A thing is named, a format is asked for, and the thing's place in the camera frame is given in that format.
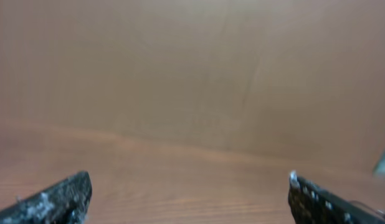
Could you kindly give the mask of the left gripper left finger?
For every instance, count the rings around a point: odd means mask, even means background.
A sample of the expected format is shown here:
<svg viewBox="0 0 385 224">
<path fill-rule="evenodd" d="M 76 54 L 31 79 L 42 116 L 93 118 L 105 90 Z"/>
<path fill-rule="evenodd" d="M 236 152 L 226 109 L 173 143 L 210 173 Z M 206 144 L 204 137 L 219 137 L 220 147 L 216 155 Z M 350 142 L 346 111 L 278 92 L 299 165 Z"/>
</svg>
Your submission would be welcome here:
<svg viewBox="0 0 385 224">
<path fill-rule="evenodd" d="M 83 224 L 92 197 L 87 171 L 21 199 L 0 211 L 0 224 Z"/>
</svg>

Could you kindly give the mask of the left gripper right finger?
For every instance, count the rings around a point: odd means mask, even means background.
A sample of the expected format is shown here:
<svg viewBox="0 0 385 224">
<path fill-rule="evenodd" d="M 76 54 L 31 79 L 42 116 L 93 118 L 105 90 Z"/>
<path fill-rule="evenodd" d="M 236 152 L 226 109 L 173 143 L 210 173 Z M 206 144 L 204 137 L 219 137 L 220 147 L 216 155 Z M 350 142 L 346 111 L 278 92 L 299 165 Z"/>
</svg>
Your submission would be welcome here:
<svg viewBox="0 0 385 224">
<path fill-rule="evenodd" d="M 385 224 L 385 212 L 344 200 L 294 170 L 288 181 L 288 204 L 296 224 Z"/>
</svg>

